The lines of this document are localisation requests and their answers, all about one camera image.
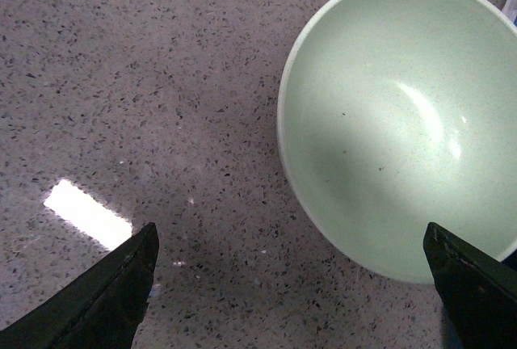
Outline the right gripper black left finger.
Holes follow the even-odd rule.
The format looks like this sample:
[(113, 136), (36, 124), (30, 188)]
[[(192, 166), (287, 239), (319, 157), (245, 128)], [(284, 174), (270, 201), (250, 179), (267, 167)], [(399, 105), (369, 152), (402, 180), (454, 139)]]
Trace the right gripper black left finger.
[(158, 257), (148, 223), (55, 296), (1, 332), (3, 348), (130, 348)]

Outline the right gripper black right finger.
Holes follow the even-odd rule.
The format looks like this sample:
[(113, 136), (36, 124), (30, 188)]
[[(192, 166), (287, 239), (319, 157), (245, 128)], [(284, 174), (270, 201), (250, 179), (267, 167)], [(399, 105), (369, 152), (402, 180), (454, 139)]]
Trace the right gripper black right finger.
[(431, 222), (423, 249), (463, 348), (516, 347), (516, 260), (507, 265)]

